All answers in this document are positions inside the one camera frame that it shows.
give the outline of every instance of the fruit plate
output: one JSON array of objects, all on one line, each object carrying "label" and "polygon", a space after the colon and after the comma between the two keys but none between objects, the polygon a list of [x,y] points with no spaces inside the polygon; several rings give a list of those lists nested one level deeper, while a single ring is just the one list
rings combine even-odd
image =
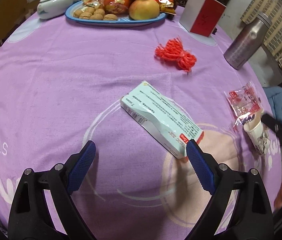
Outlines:
[{"label": "fruit plate", "polygon": [[83,23],[86,25],[92,25],[92,26],[102,26],[102,27],[136,27],[136,26],[142,26],[147,25],[150,23],[158,22],[167,16],[165,13],[160,13],[158,17],[150,20],[132,20],[128,15],[120,16],[118,15],[117,21],[97,21],[97,20],[84,20],[73,17],[73,13],[76,9],[80,9],[82,7],[82,1],[79,1],[73,5],[71,5],[65,12],[65,16],[73,21],[76,21],[78,23]]}]

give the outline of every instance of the apple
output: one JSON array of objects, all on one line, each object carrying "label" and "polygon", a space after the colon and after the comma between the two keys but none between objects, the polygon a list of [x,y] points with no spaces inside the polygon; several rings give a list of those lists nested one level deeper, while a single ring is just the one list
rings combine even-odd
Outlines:
[{"label": "apple", "polygon": [[134,20],[149,20],[159,14],[160,6],[156,0],[135,0],[129,8],[129,15]]}]

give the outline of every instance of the white box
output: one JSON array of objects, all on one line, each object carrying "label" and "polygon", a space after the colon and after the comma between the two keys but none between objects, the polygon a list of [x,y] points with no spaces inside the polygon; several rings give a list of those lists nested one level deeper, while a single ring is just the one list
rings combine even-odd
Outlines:
[{"label": "white box", "polygon": [[189,140],[203,138],[203,131],[146,81],[124,96],[121,106],[178,159],[186,156]]},{"label": "white box", "polygon": [[217,0],[188,0],[180,23],[190,33],[209,37],[225,8]]}]

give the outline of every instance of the red string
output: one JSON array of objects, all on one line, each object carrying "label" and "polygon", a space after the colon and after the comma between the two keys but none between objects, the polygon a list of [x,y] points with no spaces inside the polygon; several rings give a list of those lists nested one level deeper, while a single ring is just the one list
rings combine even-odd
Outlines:
[{"label": "red string", "polygon": [[160,44],[155,49],[155,55],[168,61],[177,61],[179,67],[186,72],[189,72],[197,61],[194,55],[183,50],[182,41],[179,38],[168,40],[165,47]]}]

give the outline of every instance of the thermos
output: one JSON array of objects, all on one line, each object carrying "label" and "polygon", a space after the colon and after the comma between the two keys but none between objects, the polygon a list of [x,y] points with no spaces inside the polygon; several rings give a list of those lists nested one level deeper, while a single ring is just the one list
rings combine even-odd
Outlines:
[{"label": "thermos", "polygon": [[255,20],[243,28],[226,50],[225,60],[233,68],[239,70],[262,45],[271,24],[270,18],[263,12],[259,12]]}]

